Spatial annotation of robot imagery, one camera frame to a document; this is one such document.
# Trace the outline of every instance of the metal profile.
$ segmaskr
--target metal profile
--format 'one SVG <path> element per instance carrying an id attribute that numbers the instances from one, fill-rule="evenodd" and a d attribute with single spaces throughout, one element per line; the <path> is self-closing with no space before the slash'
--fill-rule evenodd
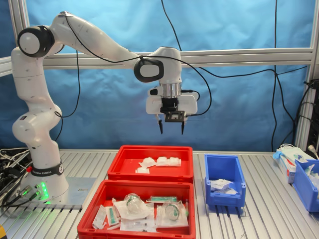
<path id="1" fill-rule="evenodd" d="M 11 69 L 11 57 L 0 58 L 0 77 L 9 75 L 12 73 Z"/>
<path id="2" fill-rule="evenodd" d="M 29 26 L 25 0 L 8 0 L 15 43 L 19 32 Z"/>
<path id="3" fill-rule="evenodd" d="M 138 52 L 148 55 L 150 52 Z M 183 61 L 195 67 L 210 66 L 248 66 L 248 65 L 307 65 L 313 58 L 312 48 L 277 48 L 277 49 L 243 49 L 243 50 L 210 50 L 183 51 Z M 96 57 L 79 54 L 81 68 L 125 68 L 118 63 L 110 63 Z M 43 66 L 45 69 L 75 69 L 76 54 L 56 54 L 47 57 Z"/>
<path id="4" fill-rule="evenodd" d="M 312 79 L 315 79 L 317 72 L 319 71 L 318 65 L 317 65 L 317 51 L 318 51 L 318 37 L 319 37 L 319 1 L 316 1 L 315 6 L 315 13 L 314 13 L 314 23 L 313 23 L 313 33 L 312 33 L 312 41 L 311 41 L 311 47 L 314 49 L 312 54 L 312 60 L 311 64 L 308 67 L 308 74 L 306 81 L 309 82 Z M 315 94 L 316 91 L 310 89 L 308 91 L 307 96 L 305 97 L 305 102 L 314 102 L 315 100 Z M 305 116 L 307 118 L 312 117 L 313 113 L 313 105 L 312 104 L 304 104 L 300 111 L 300 115 Z M 298 130 L 297 130 L 297 137 L 296 137 L 296 146 L 301 148 L 302 150 L 306 150 L 307 148 L 307 141 L 308 141 L 308 135 L 309 135 L 309 129 L 310 129 L 311 122 L 302 117 L 300 118 L 299 124 L 298 124 Z"/>

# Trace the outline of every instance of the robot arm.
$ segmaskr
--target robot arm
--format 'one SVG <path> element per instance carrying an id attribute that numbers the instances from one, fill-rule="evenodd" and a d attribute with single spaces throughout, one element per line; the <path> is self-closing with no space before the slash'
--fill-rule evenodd
<path id="1" fill-rule="evenodd" d="M 58 145 L 49 135 L 60 120 L 55 112 L 61 115 L 62 112 L 48 93 L 42 64 L 46 56 L 59 52 L 64 45 L 110 62 L 121 62 L 133 69 L 142 82 L 158 80 L 159 86 L 149 90 L 146 111 L 157 117 L 161 132 L 160 114 L 165 115 L 167 122 L 181 122 L 183 131 L 187 116 L 197 112 L 195 97 L 181 93 L 181 63 L 163 58 L 180 59 L 180 52 L 175 48 L 160 47 L 149 56 L 140 57 L 98 27 L 65 11 L 49 27 L 24 29 L 17 42 L 18 47 L 11 54 L 12 74 L 17 94 L 27 103 L 29 111 L 18 118 L 12 130 L 30 149 L 33 162 L 31 175 L 23 179 L 21 187 L 36 188 L 45 182 L 47 193 L 41 192 L 38 201 L 56 198 L 68 188 Z"/>

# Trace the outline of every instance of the blue plastic bin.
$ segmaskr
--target blue plastic bin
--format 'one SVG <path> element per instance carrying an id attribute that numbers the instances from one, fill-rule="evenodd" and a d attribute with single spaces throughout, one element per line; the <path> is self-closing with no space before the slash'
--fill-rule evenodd
<path id="1" fill-rule="evenodd" d="M 318 190 L 305 173 L 305 169 L 313 164 L 315 166 L 312 171 L 319 173 L 318 160 L 308 160 L 308 163 L 299 163 L 296 161 L 294 187 L 306 210 L 308 212 L 319 212 L 319 200 L 317 199 Z"/>
<path id="2" fill-rule="evenodd" d="M 205 155 L 206 164 L 206 203 L 230 207 L 244 207 L 246 198 L 246 183 L 237 156 Z M 210 181 L 226 179 L 233 182 L 230 187 L 238 194 L 228 195 L 210 191 Z"/>

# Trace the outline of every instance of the metal table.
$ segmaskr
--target metal table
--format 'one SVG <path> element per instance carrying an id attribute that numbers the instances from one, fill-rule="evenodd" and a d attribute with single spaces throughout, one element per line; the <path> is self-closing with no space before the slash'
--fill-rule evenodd
<path id="1" fill-rule="evenodd" d="M 61 150 L 65 174 L 69 177 L 97 177 L 83 210 L 47 205 L 10 208 L 2 211 L 0 224 L 9 239 L 76 239 L 76 227 L 117 150 Z M 244 208 L 205 204 L 204 154 L 238 155 L 247 184 Z M 196 234 L 200 239 L 319 239 L 319 214 L 309 214 L 271 153 L 195 151 L 194 185 Z"/>

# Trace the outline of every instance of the blue backdrop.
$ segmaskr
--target blue backdrop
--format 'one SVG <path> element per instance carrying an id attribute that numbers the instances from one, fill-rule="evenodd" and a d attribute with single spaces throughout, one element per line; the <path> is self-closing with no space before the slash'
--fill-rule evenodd
<path id="1" fill-rule="evenodd" d="M 274 0 L 261 1 L 164 1 L 183 50 L 272 48 L 274 46 Z M 309 47 L 315 1 L 281 0 L 278 3 L 277 47 Z M 62 10 L 89 20 L 115 41 L 133 51 L 177 47 L 160 0 L 27 1 L 31 25 L 46 24 Z M 0 2 L 0 56 L 8 56 L 14 39 L 7 2 Z M 66 47 L 63 52 L 73 53 Z M 278 66 L 285 72 L 301 66 Z M 245 74 L 273 66 L 210 67 L 217 75 Z M 53 101 L 65 115 L 71 113 L 78 93 L 76 70 L 45 70 Z M 157 83 L 137 81 L 129 69 L 80 70 L 81 97 L 76 113 L 64 120 L 60 148 L 119 148 L 123 144 L 187 145 L 195 150 L 270 151 L 274 129 L 271 100 L 274 74 L 219 79 L 203 72 L 212 90 L 213 103 L 203 116 L 180 124 L 164 123 L 160 134 L 154 116 L 145 112 L 147 90 Z M 286 107 L 296 114 L 303 93 L 306 70 L 280 75 Z M 183 88 L 201 93 L 198 112 L 209 104 L 204 81 L 192 69 L 183 69 Z M 27 111 L 14 88 L 12 76 L 0 79 L 0 147 L 22 146 L 12 132 L 13 122 Z M 292 129 L 277 88 L 278 120 L 275 146 Z M 51 131 L 52 138 L 60 124 Z"/>

